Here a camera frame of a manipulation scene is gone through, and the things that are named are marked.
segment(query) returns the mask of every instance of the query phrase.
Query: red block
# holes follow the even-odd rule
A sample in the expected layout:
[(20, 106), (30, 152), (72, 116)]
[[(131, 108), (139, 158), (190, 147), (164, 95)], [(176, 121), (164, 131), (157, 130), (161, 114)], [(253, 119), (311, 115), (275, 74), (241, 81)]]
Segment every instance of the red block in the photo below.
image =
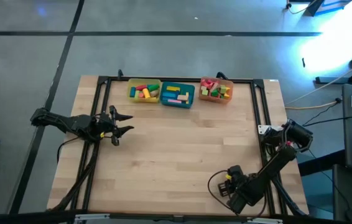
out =
[(136, 87), (136, 90), (142, 91), (145, 88), (147, 88), (147, 85), (139, 85)]

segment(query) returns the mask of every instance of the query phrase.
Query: green block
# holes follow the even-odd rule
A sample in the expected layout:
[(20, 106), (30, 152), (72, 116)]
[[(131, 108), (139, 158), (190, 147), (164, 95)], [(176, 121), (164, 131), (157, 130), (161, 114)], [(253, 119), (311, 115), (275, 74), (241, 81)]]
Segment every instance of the green block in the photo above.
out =
[(211, 96), (218, 96), (219, 95), (219, 91), (218, 90), (213, 90), (211, 93)]
[(158, 90), (159, 89), (159, 85), (155, 84), (155, 85), (150, 85), (148, 87), (149, 91), (154, 91), (154, 90)]
[(227, 91), (226, 86), (225, 86), (225, 85), (221, 85), (221, 86), (220, 86), (220, 93), (221, 93), (221, 94), (225, 94), (226, 91)]

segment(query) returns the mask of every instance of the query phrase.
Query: black metal frame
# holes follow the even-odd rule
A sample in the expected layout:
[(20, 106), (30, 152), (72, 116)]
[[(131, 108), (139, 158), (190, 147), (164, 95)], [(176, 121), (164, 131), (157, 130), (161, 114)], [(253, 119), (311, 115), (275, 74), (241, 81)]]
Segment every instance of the black metal frame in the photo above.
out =
[[(264, 91), (264, 83), (263, 80), (250, 80), (250, 79), (228, 79), (223, 73), (218, 72), (216, 75), (217, 78), (223, 78), (225, 80), (232, 81), (234, 83), (245, 83), (249, 84), (250, 89), (251, 89), (251, 95), (252, 95), (252, 102), (253, 102), (253, 108), (254, 108), (254, 115), (255, 115), (255, 122), (256, 122), (256, 133), (259, 141), (259, 148), (260, 148), (260, 153), (261, 153), (261, 160), (262, 160), (262, 165), (264, 166), (267, 163), (267, 154), (266, 154), (266, 148), (261, 144), (261, 137), (259, 135), (258, 131), (258, 125), (261, 124), (261, 118), (260, 118), (260, 112), (259, 112), (259, 105), (257, 102), (257, 96), (256, 96), (256, 87), (259, 88), (260, 93), (261, 93), (261, 103), (263, 107), (263, 113), (264, 113), (264, 119), (266, 122), (266, 125), (271, 125), (270, 122), (270, 115), (269, 115), (269, 109), (267, 107), (267, 99), (266, 99), (266, 93)], [(101, 88), (104, 84), (106, 84), (106, 88), (104, 91), (104, 97), (103, 97), (103, 102), (102, 102), (102, 107), (101, 107), (101, 114), (105, 113), (106, 107), (108, 105), (108, 98), (109, 98), (109, 91), (111, 88), (111, 82), (112, 81), (128, 81), (131, 78), (142, 78), (142, 77), (125, 77), (123, 75), (122, 70), (118, 70), (118, 75), (116, 77), (98, 77), (97, 85), (96, 85), (96, 91), (95, 91), (95, 97), (93, 100), (92, 108), (91, 108), (91, 115), (94, 115), (97, 110), (98, 106), (98, 100), (100, 97), (100, 91)], [(162, 82), (200, 82), (200, 78), (173, 78), (173, 77), (144, 77), (148, 79), (159, 79)], [(98, 152), (99, 150), (100, 143), (96, 143), (93, 148), (93, 152)], [(80, 176), (81, 171), (84, 169), (86, 160), (87, 160), (87, 155), (89, 151), (90, 145), (89, 143), (85, 142), (82, 150), (82, 155), (81, 155), (81, 160), (80, 160), (80, 165), (78, 168), (78, 176)], [(89, 205), (89, 199), (90, 199), (90, 193), (91, 193), (91, 186), (93, 184), (93, 175), (94, 175), (95, 168), (93, 168), (92, 173), (90, 174), (87, 182), (86, 182), (86, 189), (85, 189), (85, 194), (83, 197), (83, 205), (82, 205), (82, 210), (87, 210), (88, 205)], [(281, 177), (278, 173), (277, 175), (278, 180), (281, 182)], [(76, 204), (77, 204), (77, 198), (79, 196), (76, 194), (72, 200), (71, 207), (70, 209), (76, 209)], [(269, 183), (266, 192), (265, 192), (265, 197), (268, 202), (268, 207), (269, 207), (269, 214), (274, 215), (276, 214), (276, 209), (274, 206), (274, 199), (272, 195), (272, 189), (271, 185)], [(281, 213), (283, 215), (287, 215), (287, 209), (286, 209), (286, 204), (279, 195), (279, 202), (280, 202), (280, 209)], [(135, 218), (135, 215), (128, 215), (128, 214), (122, 214), (121, 217), (129, 217), (129, 218)], [(153, 217), (153, 220), (169, 220), (171, 218), (173, 221), (175, 219), (175, 216), (173, 215), (139, 215), (139, 217)], [(242, 218), (248, 218), (248, 217), (239, 217), (237, 220), (241, 220)], [(229, 217), (225, 217), (224, 219), (219, 217), (218, 219), (223, 220), (223, 221), (229, 221)]]

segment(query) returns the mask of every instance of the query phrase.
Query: black cable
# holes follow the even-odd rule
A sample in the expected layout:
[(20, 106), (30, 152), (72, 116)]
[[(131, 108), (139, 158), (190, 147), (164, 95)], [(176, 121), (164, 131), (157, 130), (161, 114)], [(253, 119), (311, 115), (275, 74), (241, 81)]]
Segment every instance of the black cable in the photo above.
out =
[(343, 117), (343, 118), (328, 119), (328, 120), (324, 120), (324, 121), (317, 121), (317, 122), (314, 122), (314, 123), (311, 123), (311, 124), (303, 125), (303, 127), (308, 127), (308, 126), (311, 126), (311, 125), (314, 125), (314, 124), (326, 123), (326, 122), (329, 122), (329, 121), (338, 121), (340, 119), (349, 119), (349, 118), (352, 118), (352, 116), (347, 116), (347, 117)]
[(61, 143), (61, 145), (58, 147), (58, 149), (57, 149), (57, 163), (58, 163), (58, 161), (60, 160), (60, 150), (61, 150), (61, 148), (65, 145), (65, 144), (67, 144), (67, 143), (69, 143), (69, 142), (71, 142), (71, 141), (74, 141), (74, 140), (76, 140), (76, 139), (78, 139), (79, 137), (76, 137), (76, 138), (73, 138), (73, 139), (71, 139), (71, 140), (68, 140), (68, 141), (65, 141), (65, 142), (63, 142), (63, 143)]
[(310, 120), (306, 121), (306, 123), (304, 123), (303, 126), (305, 126), (307, 123), (311, 122), (314, 118), (320, 116), (322, 113), (327, 112), (331, 107), (336, 106), (336, 105), (338, 105), (338, 104), (339, 104), (339, 103), (336, 102), (334, 105), (331, 105), (331, 106), (329, 106), (327, 109), (325, 109), (325, 110), (319, 112), (316, 116), (314, 116), (314, 117), (310, 118)]
[[(220, 174), (220, 173), (222, 173), (222, 172), (227, 172), (227, 170), (221, 170), (221, 171), (215, 172), (215, 173), (209, 178), (209, 180), (208, 180), (208, 191), (209, 191), (209, 194), (211, 194), (214, 199), (216, 199), (220, 204), (222, 204), (222, 206), (224, 206), (224, 207), (226, 207), (227, 209), (229, 209), (230, 211), (234, 212), (228, 205), (226, 205), (226, 204), (223, 203), (220, 199), (218, 199), (218, 198), (212, 193), (212, 191), (211, 191), (211, 189), (210, 189), (210, 187), (209, 187), (212, 178), (214, 178), (216, 175), (218, 175), (218, 174)], [(266, 197), (264, 197), (264, 204), (263, 204), (262, 210), (261, 210), (255, 217), (252, 217), (251, 220), (254, 220), (255, 218), (259, 218), (259, 217), (263, 214), (264, 210), (266, 209), (266, 203), (267, 203), (267, 199), (266, 199)]]
[[(317, 157), (314, 156), (313, 152), (309, 149), (308, 150), (309, 153), (311, 153), (311, 155), (314, 157), (314, 159), (317, 159)], [(331, 177), (329, 177), (328, 175), (326, 175), (326, 173), (324, 173), (323, 171), (321, 171), (322, 174), (325, 175), (325, 177), (327, 177), (331, 182), (332, 182), (332, 186), (338, 191), (338, 193), (340, 194), (340, 196), (343, 198), (343, 200), (345, 200), (347, 206), (348, 206), (348, 210), (350, 210), (350, 204), (349, 204), (349, 201), (346, 199), (346, 197), (342, 194), (342, 192), (340, 192), (340, 190), (338, 189), (337, 186), (335, 186), (335, 183), (334, 181), (331, 179)]]

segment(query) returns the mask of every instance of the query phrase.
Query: pink block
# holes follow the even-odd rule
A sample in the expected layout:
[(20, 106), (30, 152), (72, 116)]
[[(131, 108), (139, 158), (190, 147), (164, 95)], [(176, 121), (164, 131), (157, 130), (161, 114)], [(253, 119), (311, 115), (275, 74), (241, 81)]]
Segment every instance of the pink block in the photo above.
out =
[(171, 103), (182, 103), (180, 100), (168, 100), (168, 102), (171, 102)]

